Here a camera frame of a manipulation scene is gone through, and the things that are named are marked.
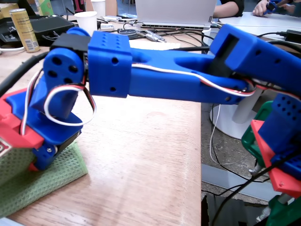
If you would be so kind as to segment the bare person hand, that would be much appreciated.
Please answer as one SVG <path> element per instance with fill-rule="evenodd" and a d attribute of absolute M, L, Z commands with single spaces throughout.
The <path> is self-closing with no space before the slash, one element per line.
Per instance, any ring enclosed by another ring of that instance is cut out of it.
<path fill-rule="evenodd" d="M 257 5 L 254 8 L 252 14 L 254 16 L 263 16 L 264 13 L 267 11 L 268 3 L 269 3 L 269 0 L 259 0 L 257 2 Z"/>

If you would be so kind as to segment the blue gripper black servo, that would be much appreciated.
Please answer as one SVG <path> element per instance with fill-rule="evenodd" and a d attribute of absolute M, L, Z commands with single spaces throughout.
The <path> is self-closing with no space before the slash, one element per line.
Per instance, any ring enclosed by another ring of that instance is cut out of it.
<path fill-rule="evenodd" d="M 59 125 L 31 107 L 23 120 L 25 95 L 25 90 L 6 94 L 6 154 L 15 149 L 32 149 L 35 159 L 29 171 L 44 171 L 55 160 L 57 145 L 78 134 L 82 126 Z"/>

